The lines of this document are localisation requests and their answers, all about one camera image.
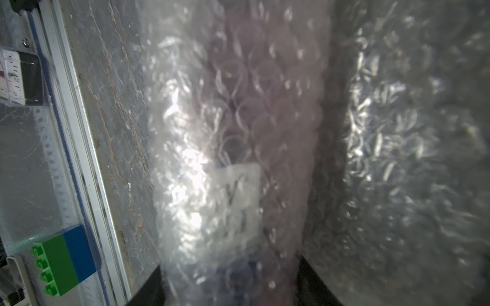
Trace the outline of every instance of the bubble wrapped package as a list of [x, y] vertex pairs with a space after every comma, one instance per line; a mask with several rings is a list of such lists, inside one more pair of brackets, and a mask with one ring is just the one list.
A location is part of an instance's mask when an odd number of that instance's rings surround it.
[[490, 2], [335, 6], [306, 259], [346, 306], [489, 305]]
[[326, 1], [146, 0], [149, 160], [171, 305], [292, 305]]

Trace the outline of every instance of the green lego brick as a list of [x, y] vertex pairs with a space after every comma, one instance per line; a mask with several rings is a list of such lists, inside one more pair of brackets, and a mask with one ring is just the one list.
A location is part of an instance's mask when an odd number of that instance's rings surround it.
[[44, 288], [46, 294], [61, 296], [78, 285], [78, 277], [63, 235], [34, 243], [31, 253], [38, 257], [36, 267], [43, 270], [40, 279], [48, 283]]

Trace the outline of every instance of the plastic sheet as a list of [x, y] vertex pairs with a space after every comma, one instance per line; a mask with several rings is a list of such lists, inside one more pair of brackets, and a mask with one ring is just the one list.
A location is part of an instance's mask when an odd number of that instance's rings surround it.
[[346, 306], [488, 304], [489, 14], [336, 2], [304, 251]]
[[292, 305], [327, 1], [142, 1], [149, 163], [177, 305]]
[[0, 46], [0, 103], [40, 106], [44, 87], [39, 57]]

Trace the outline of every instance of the lego brick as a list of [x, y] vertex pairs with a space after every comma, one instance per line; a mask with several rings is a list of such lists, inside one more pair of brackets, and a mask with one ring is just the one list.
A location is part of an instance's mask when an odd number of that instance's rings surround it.
[[90, 252], [89, 242], [85, 231], [81, 225], [68, 228], [64, 231], [66, 245], [72, 259], [73, 266], [78, 277], [82, 282], [96, 271], [96, 266], [92, 253]]
[[38, 257], [36, 267], [43, 270], [41, 280], [48, 282], [44, 288], [46, 294], [61, 296], [78, 285], [78, 276], [63, 235], [35, 243], [31, 253]]

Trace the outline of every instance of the white label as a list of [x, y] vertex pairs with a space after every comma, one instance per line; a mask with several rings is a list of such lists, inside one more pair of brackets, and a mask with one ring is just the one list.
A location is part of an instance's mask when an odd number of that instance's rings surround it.
[[216, 186], [213, 197], [220, 216], [220, 224], [214, 228], [217, 242], [214, 251], [222, 252], [254, 240], [261, 226], [259, 164], [232, 165], [210, 176]]
[[16, 51], [2, 50], [0, 63], [0, 96], [25, 105], [24, 82], [21, 70], [21, 58]]

